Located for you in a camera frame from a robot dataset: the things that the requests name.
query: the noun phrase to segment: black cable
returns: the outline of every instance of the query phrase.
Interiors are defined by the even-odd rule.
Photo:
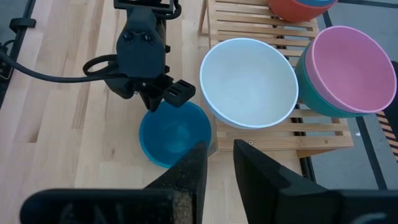
[[[105,80],[110,78],[127,78],[124,74],[103,74],[103,75],[93,75],[88,77],[53,77],[50,75],[45,75],[39,72],[32,71],[23,65],[19,64],[18,62],[13,61],[10,57],[8,57],[5,53],[0,52],[0,58],[3,62],[9,64],[10,66],[14,67],[16,70],[19,70],[26,75],[32,76],[34,78],[38,78],[40,80],[48,81],[48,82],[57,82],[57,83],[81,83],[81,82],[92,82],[98,80]]]
[[[13,44],[14,42],[15,42],[15,40],[8,40],[8,41],[5,41],[5,43],[2,46],[7,47],[7,45]]]
[[[96,57],[94,59],[89,60],[87,63],[84,64],[83,72],[87,76],[109,74],[112,71],[115,71],[118,69],[119,66],[116,63],[117,59],[118,59],[118,56],[115,54],[102,55],[102,56]],[[92,66],[97,65],[99,63],[103,63],[103,62],[108,62],[108,66],[106,66],[100,70],[94,71],[94,72],[89,72],[89,69]]]

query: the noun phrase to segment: wooden table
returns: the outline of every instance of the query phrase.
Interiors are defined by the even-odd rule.
[[[201,2],[180,3],[183,14],[167,26],[167,64],[174,78],[198,87],[208,51],[207,38],[197,34]],[[114,53],[126,13],[113,0],[36,0],[32,18],[37,25],[25,35],[19,63],[80,77],[89,59]],[[202,105],[199,88],[192,101]],[[139,97],[124,100],[104,82],[56,84],[15,71],[0,110],[0,223],[17,223],[23,201],[39,190],[134,189],[163,174],[139,145],[146,112]],[[295,151],[267,154],[301,173]],[[209,158],[203,223],[247,223],[230,152]]]

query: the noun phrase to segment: gray surface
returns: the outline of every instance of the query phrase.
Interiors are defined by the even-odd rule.
[[[329,15],[334,26],[350,26],[365,32],[391,60],[398,60],[398,9],[337,3],[329,9]]]
[[[0,0],[0,42],[15,38],[15,33],[10,30],[10,20],[22,17],[28,0]]]
[[[391,60],[398,60],[398,9],[338,3],[329,10],[332,24],[359,29],[377,41]],[[320,30],[323,17],[317,18]],[[365,123],[388,189],[398,188],[398,164],[374,114]],[[378,189],[355,119],[349,119],[354,147],[312,157],[315,178],[329,189]]]
[[[364,117],[366,127],[372,138],[372,144],[376,152],[376,157],[380,163],[380,168],[389,190],[398,189],[398,163],[390,149],[390,145],[382,134],[376,115],[371,114]]]

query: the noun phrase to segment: white bowl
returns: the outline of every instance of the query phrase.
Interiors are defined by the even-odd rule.
[[[280,123],[293,111],[299,95],[286,58],[272,46],[248,38],[214,46],[201,63],[200,86],[213,114],[240,129]]]

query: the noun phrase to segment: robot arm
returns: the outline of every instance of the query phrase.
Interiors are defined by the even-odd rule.
[[[90,75],[125,74],[125,78],[105,80],[109,88],[124,99],[139,93],[148,110],[155,111],[164,98],[179,107],[195,95],[195,87],[183,80],[173,83],[165,64],[170,47],[165,44],[166,20],[181,14],[178,0],[162,4],[160,0],[114,0],[116,9],[127,12],[127,22],[116,44],[116,55],[104,55],[86,63]],[[96,72],[88,70],[97,63],[108,66]]]

